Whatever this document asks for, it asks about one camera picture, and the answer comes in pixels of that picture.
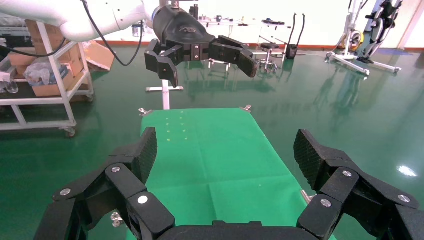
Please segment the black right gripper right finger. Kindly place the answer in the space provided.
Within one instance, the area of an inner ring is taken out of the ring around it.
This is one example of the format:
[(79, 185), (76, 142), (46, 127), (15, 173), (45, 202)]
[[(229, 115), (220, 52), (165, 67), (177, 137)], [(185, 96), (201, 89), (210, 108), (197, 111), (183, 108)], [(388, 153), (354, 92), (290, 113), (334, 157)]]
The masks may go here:
[(328, 200), (338, 219), (351, 216), (378, 240), (424, 238), (424, 212), (412, 195), (365, 173), (344, 151), (320, 144), (306, 129), (298, 130), (293, 153), (317, 206)]

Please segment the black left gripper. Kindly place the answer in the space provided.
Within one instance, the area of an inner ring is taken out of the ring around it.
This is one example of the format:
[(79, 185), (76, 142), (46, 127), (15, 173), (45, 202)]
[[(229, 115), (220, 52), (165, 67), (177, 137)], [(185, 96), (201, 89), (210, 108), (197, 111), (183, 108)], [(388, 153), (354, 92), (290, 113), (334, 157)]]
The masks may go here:
[(256, 76), (258, 64), (246, 44), (223, 35), (216, 38), (181, 8), (160, 7), (152, 26), (158, 39), (151, 40), (144, 52), (146, 69), (174, 88), (179, 84), (177, 65), (181, 62), (213, 59), (237, 65), (249, 78)]

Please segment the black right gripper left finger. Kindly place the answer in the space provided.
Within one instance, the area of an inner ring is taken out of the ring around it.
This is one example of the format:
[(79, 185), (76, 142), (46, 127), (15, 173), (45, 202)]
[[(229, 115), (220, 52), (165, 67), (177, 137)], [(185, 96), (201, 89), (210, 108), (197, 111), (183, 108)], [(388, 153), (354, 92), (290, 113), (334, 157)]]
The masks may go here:
[(35, 239), (85, 240), (112, 211), (138, 240), (159, 239), (176, 221), (146, 185), (157, 151), (156, 130), (147, 127), (136, 143), (116, 148), (100, 168), (63, 186), (53, 194)]

